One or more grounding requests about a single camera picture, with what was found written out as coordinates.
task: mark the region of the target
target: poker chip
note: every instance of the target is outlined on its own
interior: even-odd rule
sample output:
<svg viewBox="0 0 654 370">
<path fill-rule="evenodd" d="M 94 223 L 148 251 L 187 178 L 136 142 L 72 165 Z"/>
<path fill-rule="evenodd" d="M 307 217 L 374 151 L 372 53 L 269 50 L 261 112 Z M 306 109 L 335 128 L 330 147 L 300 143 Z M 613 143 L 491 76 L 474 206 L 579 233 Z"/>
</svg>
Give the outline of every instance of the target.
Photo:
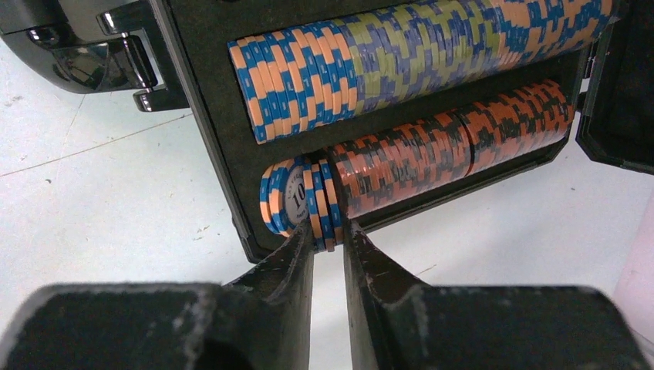
<svg viewBox="0 0 654 370">
<path fill-rule="evenodd" d="M 279 39 L 278 42 L 281 46 L 281 50 L 284 53 L 286 63 L 288 64 L 288 73 L 291 76 L 291 81 L 293 84 L 292 88 L 294 89 L 295 95 L 297 97 L 297 109 L 299 118 L 297 121 L 292 121 L 291 124 L 291 134 L 295 135 L 297 133 L 305 132 L 308 129 L 307 95 L 305 92 L 305 85 L 302 81 L 302 74 L 300 73 L 300 68 L 298 66 L 298 61 L 295 59 L 295 53 L 292 49 L 292 45 L 297 44 L 297 40 L 290 30 L 281 30 L 281 34 L 284 37 Z"/>
<path fill-rule="evenodd" d="M 336 189 L 334 188 L 332 170 L 329 169 L 327 160 L 320 160 L 319 164 L 322 174 L 322 180 L 324 182 L 326 200 L 329 206 L 329 219 L 332 222 L 332 227 L 334 230 L 335 243 L 341 244 L 343 242 L 343 223 L 341 221 L 341 210 L 339 208 L 339 201 L 336 198 Z"/>
<path fill-rule="evenodd" d="M 317 122 L 316 127 L 328 125 L 334 122 L 334 96 L 332 94 L 332 82 L 329 77 L 327 62 L 325 56 L 322 54 L 322 48 L 320 47 L 318 37 L 314 33 L 315 27 L 303 25 L 300 29 L 308 43 L 308 47 L 311 49 L 318 77 L 315 79 L 315 83 L 317 83 L 317 86 L 321 87 L 322 92 L 322 121 Z"/>
<path fill-rule="evenodd" d="M 281 61 L 278 61 L 273 53 L 273 47 L 277 49 L 279 44 L 275 37 L 269 33 L 264 34 L 263 37 L 267 47 L 265 47 L 266 45 L 263 45 L 261 51 L 266 63 L 268 64 L 268 71 L 270 72 L 272 83 L 275 88 L 275 95 L 278 100 L 279 118 L 275 121 L 275 138 L 284 137 L 287 135 L 285 133 L 285 128 L 291 127 L 291 110 L 288 107 L 288 97 L 286 96 L 284 80 L 281 78 L 281 72 L 278 67 L 278 64 Z"/>
<path fill-rule="evenodd" d="M 333 252 L 336 245 L 335 235 L 334 229 L 332 228 L 332 221 L 329 217 L 330 211 L 327 205 L 327 197 L 325 196 L 325 187 L 323 185 L 320 165 L 313 164 L 311 166 L 311 175 L 315 191 L 315 200 L 316 204 L 318 205 L 318 215 L 320 217 L 322 239 L 325 242 L 325 248 L 327 251 Z"/>
<path fill-rule="evenodd" d="M 272 221 L 280 235 L 288 237 L 308 216 L 303 169 L 306 159 L 298 156 L 273 166 L 268 187 Z"/>
<path fill-rule="evenodd" d="M 238 84 L 241 87 L 241 92 L 245 98 L 245 105 L 248 108 L 248 115 L 252 129 L 255 132 L 255 139 L 257 143 L 266 143 L 275 138 L 275 128 L 269 124 L 266 125 L 265 117 L 268 114 L 265 112 L 265 107 L 263 107 L 260 96 L 257 94 L 255 81 L 250 73 L 250 66 L 246 63 L 243 47 L 236 42 L 230 42 L 228 48 L 234 68 L 236 69 Z"/>
<path fill-rule="evenodd" d="M 266 143 L 583 48 L 608 25 L 612 3 L 419 0 L 228 46 Z"/>
<path fill-rule="evenodd" d="M 272 55 L 277 61 L 277 67 L 279 69 L 279 74 L 281 81 L 284 86 L 284 93 L 286 94 L 286 102 L 288 103 L 288 112 L 290 119 L 284 121 L 284 136 L 290 136 L 291 134 L 299 133 L 300 127 L 300 102 L 298 100 L 298 94 L 295 92 L 295 84 L 293 82 L 293 73 L 290 70 L 290 65 L 288 64 L 291 61 L 286 59 L 288 43 L 280 31 L 273 32 L 272 38 L 275 40 L 275 44 L 271 44 Z"/>
<path fill-rule="evenodd" d="M 282 127 L 281 122 L 281 113 L 280 105 L 278 100 L 277 90 L 275 84 L 272 81 L 271 70 L 268 68 L 268 64 L 273 61 L 272 51 L 270 50 L 270 45 L 266 42 L 265 38 L 261 35 L 255 37 L 246 37 L 245 41 L 251 45 L 252 56 L 255 58 L 257 63 L 257 70 L 261 75 L 261 81 L 264 84 L 266 95 L 268 98 L 268 105 L 270 106 L 270 111 L 272 115 L 272 128 L 275 131 L 274 136 L 281 135 L 282 132 L 279 131 L 279 127 Z"/>
<path fill-rule="evenodd" d="M 344 199 L 334 204 L 357 218 L 560 142 L 571 109 L 560 87 L 546 80 L 345 141 L 325 149 L 336 171 L 321 162 L 325 188 L 338 176 L 335 193 Z"/>
<path fill-rule="evenodd" d="M 259 207 L 261 208 L 261 217 L 266 225 L 266 227 L 275 234 L 279 234 L 279 230 L 272 222 L 272 215 L 270 213 L 270 205 L 268 199 L 268 185 L 270 183 L 270 178 L 272 175 L 272 167 L 264 172 L 261 177 L 261 186 L 259 187 Z"/>
<path fill-rule="evenodd" d="M 318 42 L 320 47 L 322 57 L 319 56 L 319 59 L 324 61 L 325 67 L 327 68 L 328 80 L 327 82 L 323 81 L 323 83 L 329 84 L 329 89 L 332 94 L 331 122 L 336 122 L 341 119 L 341 84 L 338 69 L 336 68 L 336 61 L 332 53 L 332 47 L 330 46 L 330 42 L 327 36 L 322 31 L 323 29 L 328 31 L 329 28 L 324 25 L 324 22 L 311 23 L 308 25 L 308 28 L 312 31 L 313 35 L 315 36 L 315 40 Z"/>
<path fill-rule="evenodd" d="M 305 181 L 306 201 L 309 211 L 309 220 L 313 229 L 313 236 L 315 238 L 316 250 L 318 252 L 325 251 L 325 240 L 322 238 L 322 228 L 320 226 L 320 214 L 318 212 L 318 201 L 315 197 L 315 188 L 313 183 L 312 165 L 307 163 L 304 165 L 302 177 Z"/>
</svg>

